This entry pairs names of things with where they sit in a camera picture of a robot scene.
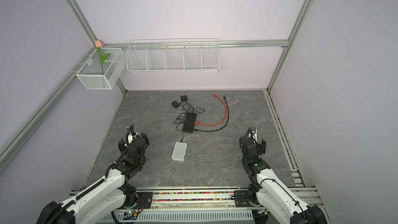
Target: black power adapter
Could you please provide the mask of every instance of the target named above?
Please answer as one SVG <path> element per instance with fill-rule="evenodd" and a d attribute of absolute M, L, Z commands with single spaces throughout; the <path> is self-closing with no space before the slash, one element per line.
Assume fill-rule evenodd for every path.
<path fill-rule="evenodd" d="M 180 104 L 179 104 L 178 102 L 176 102 L 176 101 L 173 101 L 173 102 L 172 102 L 172 106 L 173 106 L 174 108 L 177 108 L 177 107 L 180 106 Z"/>
<path fill-rule="evenodd" d="M 182 126 L 182 131 L 192 133 L 195 121 L 196 121 L 196 113 L 191 113 L 191 112 L 187 113 L 184 125 Z"/>

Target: black power cord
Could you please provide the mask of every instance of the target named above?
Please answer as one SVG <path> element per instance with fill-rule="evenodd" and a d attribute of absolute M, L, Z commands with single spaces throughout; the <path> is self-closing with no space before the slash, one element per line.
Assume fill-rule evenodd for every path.
<path fill-rule="evenodd" d="M 219 130 L 221 130 L 222 128 L 226 127 L 226 125 L 228 124 L 228 121 L 229 121 L 229 108 L 228 108 L 228 103 L 226 102 L 225 95 L 223 95 L 223 98 L 224 98 L 224 100 L 225 100 L 226 109 L 227 109 L 227 111 L 228 111 L 228 118 L 226 119 L 225 125 L 224 125 L 223 127 L 221 127 L 221 128 L 216 129 L 216 130 L 199 130 L 199 129 L 195 129 L 195 128 L 194 128 L 194 129 L 193 129 L 194 131 L 197 131 L 197 132 L 215 132 L 215 131 L 219 131 Z"/>
<path fill-rule="evenodd" d="M 127 129 L 127 132 L 126 132 L 126 140 L 125 140 L 126 146 L 129 145 L 129 135 L 130 135 L 130 133 L 133 136 L 132 131 L 134 131 L 134 125 L 133 124 L 131 126 L 129 126 L 129 128 Z"/>
<path fill-rule="evenodd" d="M 111 216 L 112 216 L 113 221 L 114 221 L 116 224 L 121 224 L 121 223 L 117 220 L 117 218 L 116 218 L 116 216 L 115 216 L 115 213 L 114 213 L 113 211 L 111 212 Z"/>

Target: wire mesh basket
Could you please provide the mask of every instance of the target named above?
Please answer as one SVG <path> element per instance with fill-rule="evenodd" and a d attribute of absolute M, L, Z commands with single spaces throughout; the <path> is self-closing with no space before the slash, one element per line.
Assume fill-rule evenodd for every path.
<path fill-rule="evenodd" d="M 76 74 L 87 89 L 112 89 L 126 66 L 121 48 L 104 47 L 101 48 L 101 52 L 111 53 L 102 64 L 102 68 L 100 56 L 95 51 Z"/>
<path fill-rule="evenodd" d="M 220 70 L 218 40 L 184 42 L 128 41 L 127 70 L 142 72 L 199 72 Z"/>

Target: gray cable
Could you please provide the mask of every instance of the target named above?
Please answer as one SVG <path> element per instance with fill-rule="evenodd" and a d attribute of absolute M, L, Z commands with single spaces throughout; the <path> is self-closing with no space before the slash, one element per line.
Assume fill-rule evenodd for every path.
<path fill-rule="evenodd" d="M 197 151 L 194 151 L 194 150 L 189 149 L 189 148 L 187 148 L 187 150 L 191 151 L 191 152 L 195 152 L 195 153 L 201 154 L 201 155 L 204 155 L 204 156 L 208 156 L 208 157 L 223 157 L 223 156 L 228 155 L 231 151 L 233 151 L 237 145 L 239 145 L 239 142 L 236 145 L 234 145 L 234 147 L 232 147 L 232 149 L 229 152 L 227 152 L 226 154 L 219 155 L 219 156 L 213 156 L 213 155 L 204 154 L 204 153 L 197 152 Z"/>
<path fill-rule="evenodd" d="M 223 157 L 223 158 L 220 158 L 220 159 L 214 159 L 214 160 L 203 160 L 203 159 L 199 159 L 199 158 L 193 158 L 193 157 L 190 157 L 190 156 L 185 156 L 185 157 L 190 158 L 190 159 L 193 159 L 193 160 L 203 161 L 203 162 L 215 162 L 215 161 L 220 161 L 220 160 L 224 160 L 224 159 L 226 159 L 226 158 L 228 158 L 228 157 L 231 157 L 232 155 L 235 154 L 235 152 L 236 152 L 237 150 L 239 150 L 239 147 L 238 147 L 234 152 L 232 152 L 229 156 Z"/>

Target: red ethernet cable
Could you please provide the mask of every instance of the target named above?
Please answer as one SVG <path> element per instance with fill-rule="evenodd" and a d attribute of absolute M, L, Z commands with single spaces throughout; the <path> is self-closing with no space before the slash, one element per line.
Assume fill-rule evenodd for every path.
<path fill-rule="evenodd" d="M 195 124 L 202 124 L 202 125 L 204 125 L 204 126 L 216 126 L 216 125 L 218 125 L 218 124 L 221 124 L 223 121 L 224 121 L 224 119 L 225 119 L 225 117 L 226 117 L 226 112 L 227 112 L 227 110 L 226 110 L 226 105 L 225 105 L 225 103 L 222 101 L 222 99 L 220 99 L 220 97 L 218 97 L 216 94 L 214 94 L 214 96 L 215 97 L 217 97 L 223 104 L 224 104 L 224 107 L 225 107 L 225 115 L 224 115 L 224 118 L 222 119 L 222 121 L 220 122 L 220 123 L 217 123 L 217 124 L 202 124 L 201 122 L 195 122 Z"/>

